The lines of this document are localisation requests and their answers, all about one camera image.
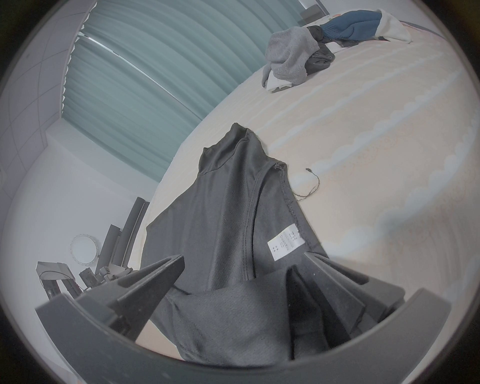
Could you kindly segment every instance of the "blue knit garment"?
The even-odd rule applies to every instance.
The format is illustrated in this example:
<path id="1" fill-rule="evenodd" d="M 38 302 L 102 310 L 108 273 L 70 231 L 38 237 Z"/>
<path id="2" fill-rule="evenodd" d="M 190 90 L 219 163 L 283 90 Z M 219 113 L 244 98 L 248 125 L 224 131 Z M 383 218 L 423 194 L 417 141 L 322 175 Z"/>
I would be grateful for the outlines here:
<path id="1" fill-rule="evenodd" d="M 365 41 L 375 36 L 382 14 L 374 11 L 350 11 L 321 25 L 330 39 Z"/>

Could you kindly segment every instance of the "bed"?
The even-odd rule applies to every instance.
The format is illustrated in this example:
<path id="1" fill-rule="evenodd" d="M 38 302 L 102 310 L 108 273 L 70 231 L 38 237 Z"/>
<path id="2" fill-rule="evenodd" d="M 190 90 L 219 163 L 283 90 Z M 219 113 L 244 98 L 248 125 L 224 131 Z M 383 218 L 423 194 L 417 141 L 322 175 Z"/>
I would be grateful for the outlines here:
<path id="1" fill-rule="evenodd" d="M 299 86 L 268 93 L 261 70 L 239 85 L 180 146 L 129 266 L 140 266 L 146 226 L 194 182 L 203 148 L 238 122 L 287 163 L 294 192 L 316 185 L 306 168 L 320 178 L 300 205 L 331 258 L 402 286 L 406 299 L 425 287 L 453 303 L 429 362 L 480 282 L 480 103 L 449 44 L 407 28 L 412 43 L 360 43 Z M 137 343 L 178 357 L 147 328 Z"/>

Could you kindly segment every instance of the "teal curtain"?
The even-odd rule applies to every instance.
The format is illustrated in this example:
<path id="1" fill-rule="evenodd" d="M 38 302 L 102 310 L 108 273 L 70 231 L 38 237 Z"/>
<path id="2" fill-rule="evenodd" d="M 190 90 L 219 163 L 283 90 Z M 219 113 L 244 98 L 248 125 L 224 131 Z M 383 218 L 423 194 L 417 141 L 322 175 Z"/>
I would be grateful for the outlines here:
<path id="1" fill-rule="evenodd" d="M 181 142 L 264 65 L 271 34 L 298 25 L 302 10 L 298 0 L 99 0 L 75 43 L 63 117 L 160 181 Z"/>

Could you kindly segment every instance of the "black string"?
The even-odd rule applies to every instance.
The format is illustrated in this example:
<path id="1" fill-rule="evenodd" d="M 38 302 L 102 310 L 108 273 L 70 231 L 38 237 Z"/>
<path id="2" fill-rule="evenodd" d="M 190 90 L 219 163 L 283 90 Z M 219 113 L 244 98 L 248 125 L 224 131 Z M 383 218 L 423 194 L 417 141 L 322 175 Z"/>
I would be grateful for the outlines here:
<path id="1" fill-rule="evenodd" d="M 65 273 L 63 272 L 59 272 L 59 271 L 43 271 L 41 274 L 38 275 L 38 278 L 40 279 L 40 284 L 42 285 L 42 288 L 45 289 L 45 287 L 43 286 L 43 283 L 42 283 L 42 275 L 44 273 L 47 273 L 47 272 L 53 272 L 53 273 L 59 273 L 61 275 L 64 275 L 64 276 L 67 276 L 70 280 L 73 280 L 70 276 L 66 275 Z"/>
<path id="2" fill-rule="evenodd" d="M 293 192 L 293 194 L 294 194 L 295 196 L 300 197 L 300 199 L 298 199 L 297 201 L 305 200 L 307 197 L 309 197 L 309 196 L 313 195 L 315 192 L 317 192 L 318 189 L 320 188 L 320 178 L 319 178 L 317 175 L 315 175 L 310 168 L 305 168 L 305 170 L 308 171 L 308 172 L 310 172 L 312 175 L 314 175 L 314 176 L 317 178 L 318 182 L 317 182 L 317 185 L 315 185 L 315 186 L 310 190 L 310 192 L 308 192 L 308 194 L 305 195 L 305 196 L 299 195 L 299 194 L 296 194 L 295 192 Z"/>

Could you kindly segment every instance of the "clothing label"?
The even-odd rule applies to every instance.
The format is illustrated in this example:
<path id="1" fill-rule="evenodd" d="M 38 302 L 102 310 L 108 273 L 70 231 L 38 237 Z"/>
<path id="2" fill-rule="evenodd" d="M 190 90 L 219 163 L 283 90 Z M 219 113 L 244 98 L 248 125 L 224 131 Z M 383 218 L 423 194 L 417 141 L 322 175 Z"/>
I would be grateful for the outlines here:
<path id="1" fill-rule="evenodd" d="M 270 248 L 273 259 L 277 261 L 282 257 L 287 256 L 302 244 L 305 244 L 305 240 L 300 237 L 299 230 L 294 223 L 286 227 L 267 244 Z"/>

